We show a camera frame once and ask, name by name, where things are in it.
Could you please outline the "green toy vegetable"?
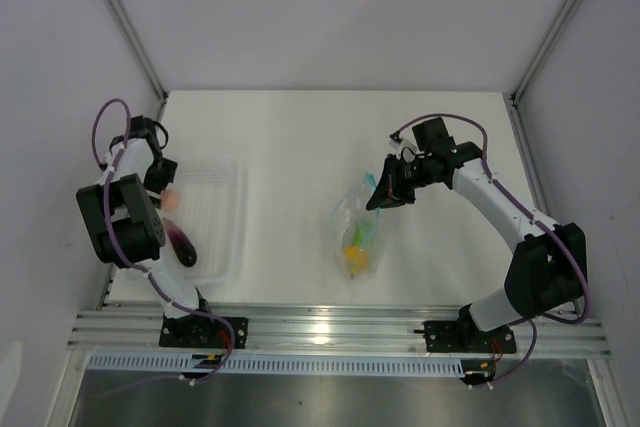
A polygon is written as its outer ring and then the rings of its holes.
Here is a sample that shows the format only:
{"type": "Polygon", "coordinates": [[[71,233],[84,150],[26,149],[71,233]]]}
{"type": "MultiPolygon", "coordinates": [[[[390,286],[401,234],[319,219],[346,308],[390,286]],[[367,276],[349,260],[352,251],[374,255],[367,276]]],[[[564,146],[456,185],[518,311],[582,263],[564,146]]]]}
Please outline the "green toy vegetable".
{"type": "Polygon", "coordinates": [[[359,220],[353,233],[351,245],[363,248],[369,242],[373,227],[372,222],[366,219],[359,220]]]}

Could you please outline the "clear zip top bag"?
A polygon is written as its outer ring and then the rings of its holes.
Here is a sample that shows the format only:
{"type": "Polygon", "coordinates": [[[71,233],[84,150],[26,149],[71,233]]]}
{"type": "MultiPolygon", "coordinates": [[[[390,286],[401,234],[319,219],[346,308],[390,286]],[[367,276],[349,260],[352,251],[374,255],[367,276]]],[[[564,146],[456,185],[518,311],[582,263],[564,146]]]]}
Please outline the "clear zip top bag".
{"type": "Polygon", "coordinates": [[[364,174],[333,208],[329,231],[338,268],[349,280],[373,277],[384,250],[380,210],[366,204],[377,187],[373,174],[364,174]]]}

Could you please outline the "yellow toy lemon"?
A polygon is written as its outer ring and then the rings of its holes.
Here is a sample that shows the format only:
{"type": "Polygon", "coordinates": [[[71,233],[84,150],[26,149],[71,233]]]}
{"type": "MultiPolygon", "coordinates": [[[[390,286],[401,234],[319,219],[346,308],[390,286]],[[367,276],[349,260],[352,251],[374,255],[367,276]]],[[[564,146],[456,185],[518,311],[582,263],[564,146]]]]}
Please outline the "yellow toy lemon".
{"type": "Polygon", "coordinates": [[[365,271],[369,267],[368,253],[359,246],[349,246],[343,249],[347,260],[347,268],[352,275],[365,271]]]}

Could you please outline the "peach coloured egg toy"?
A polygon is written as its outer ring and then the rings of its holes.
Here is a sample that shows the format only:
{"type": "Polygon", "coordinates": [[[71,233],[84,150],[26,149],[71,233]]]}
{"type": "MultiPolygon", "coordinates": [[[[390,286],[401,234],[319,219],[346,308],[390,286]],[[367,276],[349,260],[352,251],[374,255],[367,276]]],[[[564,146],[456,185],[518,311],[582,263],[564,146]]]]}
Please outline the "peach coloured egg toy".
{"type": "Polygon", "coordinates": [[[180,196],[173,189],[166,189],[160,197],[161,209],[167,212],[175,211],[180,205],[180,196]]]}

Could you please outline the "purple toy eggplant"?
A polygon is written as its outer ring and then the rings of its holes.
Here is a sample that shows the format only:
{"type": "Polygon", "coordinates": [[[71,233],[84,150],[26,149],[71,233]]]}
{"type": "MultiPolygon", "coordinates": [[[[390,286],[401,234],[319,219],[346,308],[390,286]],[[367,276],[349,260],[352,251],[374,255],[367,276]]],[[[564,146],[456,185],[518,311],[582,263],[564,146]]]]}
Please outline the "purple toy eggplant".
{"type": "Polygon", "coordinates": [[[191,240],[173,221],[164,219],[163,223],[178,261],[186,268],[194,267],[197,263],[198,256],[191,240]]]}

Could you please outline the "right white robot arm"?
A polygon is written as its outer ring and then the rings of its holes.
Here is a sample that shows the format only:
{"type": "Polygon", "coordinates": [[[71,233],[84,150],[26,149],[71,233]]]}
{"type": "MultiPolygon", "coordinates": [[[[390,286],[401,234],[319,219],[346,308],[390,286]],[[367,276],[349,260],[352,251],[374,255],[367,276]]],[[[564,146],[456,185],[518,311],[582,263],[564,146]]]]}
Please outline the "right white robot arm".
{"type": "Polygon", "coordinates": [[[415,202],[417,189],[443,184],[470,202],[502,237],[512,259],[502,287],[460,310],[458,342],[468,350],[489,343],[493,330],[538,316],[555,322],[552,309],[583,300],[573,318],[591,310],[586,237],[574,223],[560,224],[519,200],[488,162],[488,144],[458,143],[445,125],[446,114],[420,116],[389,136],[396,153],[384,160],[366,208],[396,208],[415,202]]]}

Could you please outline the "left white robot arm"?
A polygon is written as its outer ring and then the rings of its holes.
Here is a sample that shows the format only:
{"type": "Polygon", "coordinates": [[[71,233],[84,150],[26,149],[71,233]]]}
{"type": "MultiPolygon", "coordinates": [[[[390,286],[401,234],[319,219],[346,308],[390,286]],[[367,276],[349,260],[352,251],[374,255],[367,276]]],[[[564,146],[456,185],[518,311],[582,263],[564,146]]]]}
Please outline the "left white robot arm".
{"type": "Polygon", "coordinates": [[[134,117],[111,141],[99,179],[80,188],[76,201],[99,260],[138,273],[150,284],[164,317],[185,318],[182,335],[204,347],[215,339],[217,323],[198,289],[168,259],[166,223],[150,197],[163,193],[177,170],[177,163],[163,156],[158,126],[148,117],[134,117]]]}

